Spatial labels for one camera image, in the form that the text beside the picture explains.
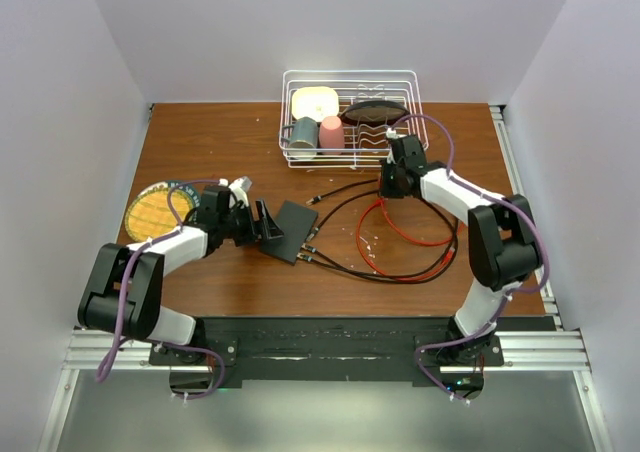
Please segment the black network switch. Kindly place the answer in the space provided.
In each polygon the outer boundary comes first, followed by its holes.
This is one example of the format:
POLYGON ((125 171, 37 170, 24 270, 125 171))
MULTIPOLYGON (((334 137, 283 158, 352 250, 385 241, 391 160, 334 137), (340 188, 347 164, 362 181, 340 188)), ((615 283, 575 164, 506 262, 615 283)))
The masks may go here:
POLYGON ((260 252, 294 265, 297 254, 307 241, 317 218, 317 211, 289 200, 284 201, 275 217, 275 223, 283 235, 263 242, 259 247, 260 252))

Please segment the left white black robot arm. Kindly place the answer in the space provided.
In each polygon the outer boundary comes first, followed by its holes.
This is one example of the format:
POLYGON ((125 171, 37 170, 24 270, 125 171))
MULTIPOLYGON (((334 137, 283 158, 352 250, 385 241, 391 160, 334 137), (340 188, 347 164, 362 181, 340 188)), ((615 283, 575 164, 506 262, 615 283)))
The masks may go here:
POLYGON ((130 245, 108 243, 96 256, 77 317, 81 326, 116 339, 171 343, 185 364, 200 362, 207 340, 197 320, 161 305, 163 279, 178 268, 211 255, 224 241, 237 246, 272 242, 284 231, 262 200, 252 208, 250 180, 209 181, 200 203, 165 235, 130 245))

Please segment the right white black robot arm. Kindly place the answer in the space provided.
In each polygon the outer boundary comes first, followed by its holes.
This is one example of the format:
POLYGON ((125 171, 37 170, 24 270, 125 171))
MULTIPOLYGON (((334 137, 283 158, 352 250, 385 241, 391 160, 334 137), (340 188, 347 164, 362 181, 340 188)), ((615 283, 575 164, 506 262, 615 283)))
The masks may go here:
POLYGON ((386 132, 389 154, 381 161, 380 195, 412 196, 436 205, 467 227, 468 258, 473 275, 463 305, 452 318, 445 342, 448 358, 469 364, 481 352, 480 338, 490 335, 514 293, 548 256, 522 195, 505 197, 459 177, 442 162, 427 160, 416 135, 386 132))

